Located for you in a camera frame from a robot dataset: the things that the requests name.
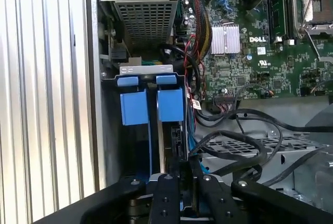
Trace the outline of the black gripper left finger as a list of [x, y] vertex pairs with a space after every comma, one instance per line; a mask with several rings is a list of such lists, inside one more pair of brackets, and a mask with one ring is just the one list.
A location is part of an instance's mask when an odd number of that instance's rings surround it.
[[152, 185], [148, 223], [180, 222], [179, 161], [172, 158], [169, 171], [157, 181], [145, 183], [127, 177], [76, 203], [58, 210], [35, 223], [125, 223], [130, 219], [131, 200], [139, 200]]

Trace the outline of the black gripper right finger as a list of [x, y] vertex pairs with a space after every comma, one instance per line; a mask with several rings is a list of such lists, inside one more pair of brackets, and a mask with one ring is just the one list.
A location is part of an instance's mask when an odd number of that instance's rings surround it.
[[332, 223], [332, 214], [259, 183], [236, 180], [227, 186], [202, 172], [198, 156], [189, 163], [215, 223]]

